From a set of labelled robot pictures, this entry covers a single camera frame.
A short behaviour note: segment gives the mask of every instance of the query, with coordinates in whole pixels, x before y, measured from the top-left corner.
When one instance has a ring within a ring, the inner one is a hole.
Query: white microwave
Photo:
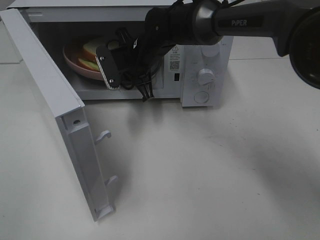
[[[134,36],[151,8],[171,4],[171,0],[16,0],[0,12],[1,24],[32,76],[30,86],[44,115],[60,130],[95,221],[113,212],[108,189],[117,177],[105,180],[101,173],[95,145],[111,133],[92,136],[83,100],[140,99],[141,94],[136,89],[109,90],[103,82],[77,74],[66,64],[63,47],[81,35],[112,39],[118,27]],[[213,46],[172,48],[153,76],[154,97],[180,99],[182,107],[218,106],[232,43],[233,37],[227,36]]]

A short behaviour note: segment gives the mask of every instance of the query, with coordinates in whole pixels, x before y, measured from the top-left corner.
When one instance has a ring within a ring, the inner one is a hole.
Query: microwave label
[[[169,52],[169,72],[178,73],[181,68],[181,46],[174,46]]]

